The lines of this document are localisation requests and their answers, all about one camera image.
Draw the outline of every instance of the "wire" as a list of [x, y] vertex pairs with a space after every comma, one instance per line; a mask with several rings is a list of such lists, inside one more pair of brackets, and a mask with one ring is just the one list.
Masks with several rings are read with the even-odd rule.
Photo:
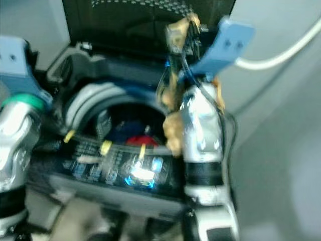
[[238, 127], [236, 118], [231, 113], [226, 111], [225, 112], [225, 117], [232, 124], [232, 128], [233, 128], [232, 140], [231, 140], [231, 144], [230, 144], [229, 150], [227, 152], [227, 157], [226, 157], [228, 177], [230, 179], [230, 176], [231, 176], [230, 175], [231, 156], [232, 156], [232, 151], [233, 151], [233, 148], [234, 148], [234, 145], [235, 145], [235, 142], [236, 142], [236, 138], [237, 138], [239, 127]]
[[216, 111], [219, 114], [223, 114], [222, 111], [220, 110], [220, 108], [218, 107], [216, 101], [211, 97], [211, 95], [206, 91], [206, 89], [203, 88], [203, 86], [201, 85], [201, 83], [195, 78], [195, 76], [193, 75], [187, 60], [186, 60], [186, 54], [185, 51], [182, 51], [182, 66], [183, 66], [183, 71], [184, 71], [184, 75], [187, 77], [187, 79], [194, 85], [196, 85], [202, 95], [205, 97], [205, 99], [216, 109]]
[[169, 67], [165, 66], [165, 70], [162, 76], [160, 77], [158, 86], [156, 88], [156, 99], [158, 103], [162, 103], [162, 94], [163, 94], [163, 91], [165, 90], [165, 78], [168, 77], [168, 74], [169, 74]]
[[302, 50], [317, 34], [321, 31], [321, 18], [310, 28], [310, 30], [299, 39], [292, 47], [282, 52], [281, 54], [267, 59], [259, 61], [251, 61], [243, 58], [238, 58], [235, 65], [248, 70], [263, 70], [275, 67], [288, 59], [292, 58], [300, 50]]

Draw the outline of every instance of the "open lid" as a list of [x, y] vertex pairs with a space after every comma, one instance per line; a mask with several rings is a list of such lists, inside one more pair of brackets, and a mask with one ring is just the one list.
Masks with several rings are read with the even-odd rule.
[[153, 57], [166, 52], [165, 26], [195, 12], [214, 28], [235, 0], [63, 0], [72, 43]]

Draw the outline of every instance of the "round opening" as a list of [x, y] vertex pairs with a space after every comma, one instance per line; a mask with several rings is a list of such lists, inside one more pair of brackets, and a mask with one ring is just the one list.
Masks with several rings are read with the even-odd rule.
[[159, 146], [166, 142], [164, 120], [164, 114], [150, 106], [122, 103], [92, 117], [83, 133], [117, 144]]

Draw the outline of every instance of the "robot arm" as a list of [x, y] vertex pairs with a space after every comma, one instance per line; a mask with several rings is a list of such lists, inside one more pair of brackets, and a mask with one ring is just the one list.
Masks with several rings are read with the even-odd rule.
[[51, 97], [38, 86], [27, 63], [27, 43], [0, 37], [0, 79], [11, 92], [0, 113], [0, 239], [30, 240], [19, 231], [25, 209], [31, 151], [40, 136], [41, 114]]
[[[183, 126], [183, 137], [175, 138], [180, 140], [183, 150], [184, 191], [190, 199], [190, 210], [183, 222], [185, 240], [239, 240], [227, 168], [224, 166], [223, 113], [215, 104], [217, 93], [211, 81], [243, 53], [253, 32], [249, 26], [223, 18], [214, 43], [200, 57], [204, 43], [200, 38], [202, 29], [197, 16], [191, 14], [184, 21], [168, 26], [171, 75], [160, 99], [172, 111], [177, 111]], [[187, 63], [187, 55], [194, 60], [191, 66]], [[179, 100], [180, 107], [175, 108]], [[177, 146], [168, 143], [176, 154], [180, 152]]]

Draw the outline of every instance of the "metal mesh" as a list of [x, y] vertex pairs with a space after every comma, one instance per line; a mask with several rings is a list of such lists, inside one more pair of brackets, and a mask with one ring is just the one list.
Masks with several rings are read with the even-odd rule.
[[91, 0], [93, 8], [101, 4], [135, 4], [159, 8], [178, 15], [186, 16], [193, 12], [192, 6], [188, 6], [185, 1], [176, 0]]

